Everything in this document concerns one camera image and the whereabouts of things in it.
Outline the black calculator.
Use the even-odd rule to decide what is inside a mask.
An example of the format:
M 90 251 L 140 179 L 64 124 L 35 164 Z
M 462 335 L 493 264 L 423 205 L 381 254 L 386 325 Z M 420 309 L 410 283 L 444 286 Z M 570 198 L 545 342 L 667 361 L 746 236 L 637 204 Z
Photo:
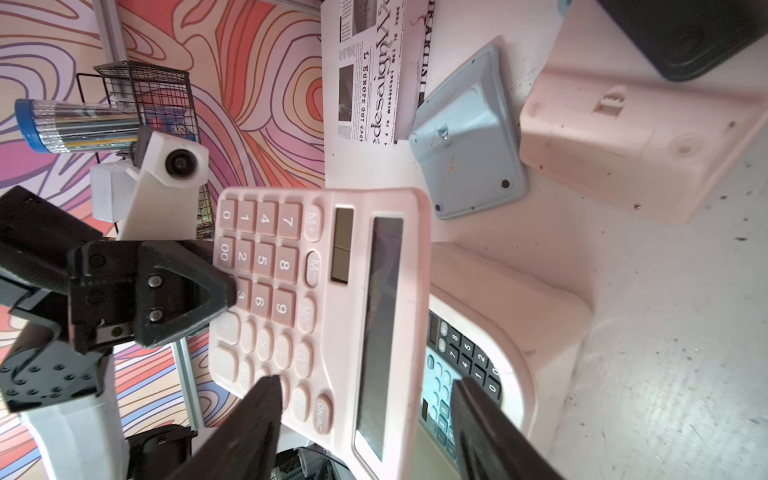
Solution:
M 472 378 L 497 405 L 500 405 L 503 399 L 500 374 L 487 354 L 469 337 L 433 311 L 429 312 L 428 320 L 426 348 L 430 347 L 438 352 L 459 372 L 460 380 Z
M 600 6 L 667 80 L 690 81 L 767 35 L 759 0 L 600 0 Z

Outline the blue lid pencil jar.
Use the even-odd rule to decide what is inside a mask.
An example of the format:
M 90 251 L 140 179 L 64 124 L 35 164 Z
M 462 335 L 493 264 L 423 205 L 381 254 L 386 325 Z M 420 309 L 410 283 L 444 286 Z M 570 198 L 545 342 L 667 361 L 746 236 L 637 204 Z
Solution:
M 14 113 L 23 139 L 36 153 L 126 150 L 140 128 L 136 113 L 104 104 L 18 99 Z

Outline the light blue calculator far left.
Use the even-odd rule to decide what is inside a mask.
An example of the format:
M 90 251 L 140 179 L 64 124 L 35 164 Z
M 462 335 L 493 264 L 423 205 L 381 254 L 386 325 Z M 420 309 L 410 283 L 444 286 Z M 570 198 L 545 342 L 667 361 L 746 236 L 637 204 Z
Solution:
M 442 221 L 527 194 L 496 45 L 479 50 L 426 98 L 409 145 Z

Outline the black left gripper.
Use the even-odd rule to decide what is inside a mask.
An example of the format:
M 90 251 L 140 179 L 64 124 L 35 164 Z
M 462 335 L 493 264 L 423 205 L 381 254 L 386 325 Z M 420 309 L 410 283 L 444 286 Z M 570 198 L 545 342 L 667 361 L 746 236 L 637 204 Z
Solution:
M 101 233 L 29 190 L 1 195 L 1 303 L 26 324 L 1 362 L 12 413 L 99 397 L 115 345 L 132 336 L 105 285 L 72 282 L 71 254 Z M 210 240 L 144 241 L 137 250 L 134 341 L 155 348 L 207 326 L 236 303 Z

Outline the pink calculator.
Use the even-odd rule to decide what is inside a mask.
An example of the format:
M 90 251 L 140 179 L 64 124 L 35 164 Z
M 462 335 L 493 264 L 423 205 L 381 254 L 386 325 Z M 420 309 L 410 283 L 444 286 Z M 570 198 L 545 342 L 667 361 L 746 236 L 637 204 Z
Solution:
M 520 114 L 522 161 L 581 194 L 690 220 L 767 122 L 767 43 L 671 82 L 595 1 L 573 3 Z
M 213 264 L 235 303 L 209 372 L 244 398 L 280 383 L 282 423 L 358 478 L 408 475 L 426 353 L 431 213 L 416 188 L 229 187 Z

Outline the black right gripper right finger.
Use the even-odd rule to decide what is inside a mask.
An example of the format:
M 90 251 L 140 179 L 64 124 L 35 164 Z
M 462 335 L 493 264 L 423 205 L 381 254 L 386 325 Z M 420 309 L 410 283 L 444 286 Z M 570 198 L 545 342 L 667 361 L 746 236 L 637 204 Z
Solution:
M 562 479 L 474 380 L 452 384 L 450 408 L 463 479 Z

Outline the cream plastic storage box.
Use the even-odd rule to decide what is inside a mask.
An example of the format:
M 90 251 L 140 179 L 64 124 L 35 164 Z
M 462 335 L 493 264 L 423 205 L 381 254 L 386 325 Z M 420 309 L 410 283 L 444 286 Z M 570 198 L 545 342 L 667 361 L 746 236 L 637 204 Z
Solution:
M 542 456 L 549 453 L 592 312 L 577 295 L 451 243 L 432 246 L 429 312 L 469 337 L 498 369 L 497 405 Z M 457 479 L 421 423 L 413 479 Z

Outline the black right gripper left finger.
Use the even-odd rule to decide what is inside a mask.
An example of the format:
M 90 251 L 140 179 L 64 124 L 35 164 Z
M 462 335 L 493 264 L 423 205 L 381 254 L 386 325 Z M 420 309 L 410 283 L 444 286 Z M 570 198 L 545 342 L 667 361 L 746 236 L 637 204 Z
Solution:
M 280 435 L 282 389 L 263 377 L 172 479 L 269 479 Z

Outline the design weekly magazine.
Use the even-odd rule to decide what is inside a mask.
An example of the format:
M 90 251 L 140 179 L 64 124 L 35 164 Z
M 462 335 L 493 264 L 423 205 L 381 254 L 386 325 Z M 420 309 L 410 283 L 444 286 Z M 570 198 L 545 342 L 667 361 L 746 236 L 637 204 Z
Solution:
M 324 1 L 327 133 L 391 146 L 407 139 L 425 98 L 434 1 Z

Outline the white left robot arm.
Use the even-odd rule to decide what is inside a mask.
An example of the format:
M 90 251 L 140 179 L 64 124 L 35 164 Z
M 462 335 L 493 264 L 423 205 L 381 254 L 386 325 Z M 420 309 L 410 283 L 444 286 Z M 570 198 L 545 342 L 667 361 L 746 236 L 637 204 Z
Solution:
M 15 186 L 1 197 L 1 302 L 24 328 L 1 363 L 7 409 L 53 479 L 125 479 L 116 345 L 184 338 L 235 303 L 209 241 L 109 240 Z

